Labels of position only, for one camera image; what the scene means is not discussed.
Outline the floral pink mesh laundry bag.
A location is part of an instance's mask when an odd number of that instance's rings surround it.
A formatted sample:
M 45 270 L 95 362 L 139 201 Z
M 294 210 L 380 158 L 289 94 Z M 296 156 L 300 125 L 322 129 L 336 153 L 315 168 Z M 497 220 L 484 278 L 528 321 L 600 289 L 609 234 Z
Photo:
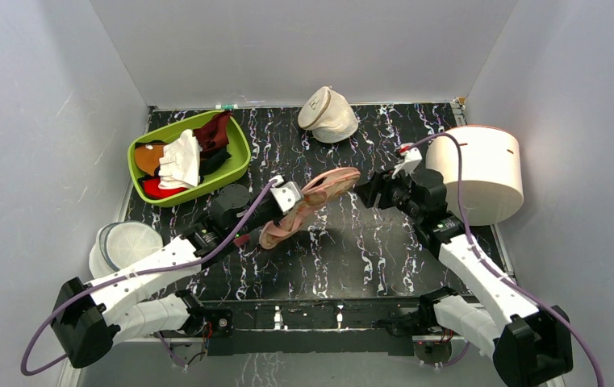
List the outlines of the floral pink mesh laundry bag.
M 315 212 L 349 191 L 361 173 L 354 167 L 341 167 L 321 173 L 302 188 L 303 198 L 278 224 L 269 221 L 262 228 L 259 244 L 266 250 L 290 238 Z

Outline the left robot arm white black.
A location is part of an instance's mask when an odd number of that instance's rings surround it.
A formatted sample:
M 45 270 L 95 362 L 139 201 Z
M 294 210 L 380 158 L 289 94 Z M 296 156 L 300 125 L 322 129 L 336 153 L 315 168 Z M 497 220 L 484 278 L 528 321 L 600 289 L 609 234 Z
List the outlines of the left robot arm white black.
M 60 288 L 49 326 L 74 368 L 102 359 L 116 344 L 160 331 L 197 335 L 212 317 L 188 291 L 150 300 L 156 291 L 193 276 L 247 242 L 264 226 L 277 226 L 303 200 L 293 182 L 275 177 L 249 199 L 229 185 L 208 213 L 163 248 L 104 277 L 77 277 Z

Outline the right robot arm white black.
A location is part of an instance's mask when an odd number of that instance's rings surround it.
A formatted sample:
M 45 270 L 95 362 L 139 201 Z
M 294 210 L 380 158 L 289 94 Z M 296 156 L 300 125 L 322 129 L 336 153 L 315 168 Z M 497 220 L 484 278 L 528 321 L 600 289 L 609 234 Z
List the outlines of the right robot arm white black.
M 420 298 L 420 326 L 457 332 L 491 359 L 507 386 L 538 386 L 574 367 L 569 330 L 552 312 L 511 288 L 466 225 L 448 209 L 439 172 L 375 173 L 355 193 L 367 207 L 395 208 L 412 222 L 422 247 L 455 273 L 477 298 L 471 304 L 444 287 Z

